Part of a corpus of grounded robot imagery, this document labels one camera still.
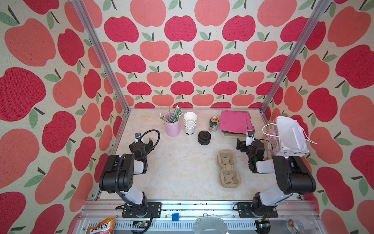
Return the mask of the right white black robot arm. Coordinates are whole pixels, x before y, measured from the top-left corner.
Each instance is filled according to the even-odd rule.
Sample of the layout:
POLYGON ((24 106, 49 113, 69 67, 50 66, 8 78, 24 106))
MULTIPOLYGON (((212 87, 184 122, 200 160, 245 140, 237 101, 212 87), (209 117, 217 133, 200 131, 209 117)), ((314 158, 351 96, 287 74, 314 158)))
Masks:
POLYGON ((248 167, 254 174, 274 174, 276 183, 265 191, 257 192, 245 212, 254 217, 275 215, 278 203, 293 195, 305 195, 316 190, 316 182, 299 156, 273 156, 265 160, 265 145, 256 139, 251 144, 237 140, 237 150, 248 156, 248 167))

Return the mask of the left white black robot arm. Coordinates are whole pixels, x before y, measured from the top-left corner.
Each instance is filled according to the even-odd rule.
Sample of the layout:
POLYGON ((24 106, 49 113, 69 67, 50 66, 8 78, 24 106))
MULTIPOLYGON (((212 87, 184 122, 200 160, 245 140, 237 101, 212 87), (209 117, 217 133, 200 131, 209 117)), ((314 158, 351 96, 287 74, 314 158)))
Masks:
POLYGON ((148 168, 147 154, 154 149, 152 140, 144 143, 137 140, 130 144, 130 153, 109 156, 99 179, 99 188, 109 194, 117 194, 124 205, 122 217, 159 218, 162 203, 148 202, 144 192, 134 185, 134 176, 145 174, 148 168))

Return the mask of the white patterned paper gift bag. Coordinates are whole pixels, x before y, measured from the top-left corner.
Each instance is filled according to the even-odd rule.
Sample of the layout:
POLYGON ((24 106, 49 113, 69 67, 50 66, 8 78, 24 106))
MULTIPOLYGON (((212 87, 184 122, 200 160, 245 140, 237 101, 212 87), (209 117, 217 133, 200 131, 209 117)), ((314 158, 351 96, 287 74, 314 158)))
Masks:
POLYGON ((299 156, 303 157, 309 153, 307 142, 316 144, 308 138, 305 130, 299 123, 289 117, 276 117, 272 123, 262 128, 265 140, 266 160, 273 156, 299 156))

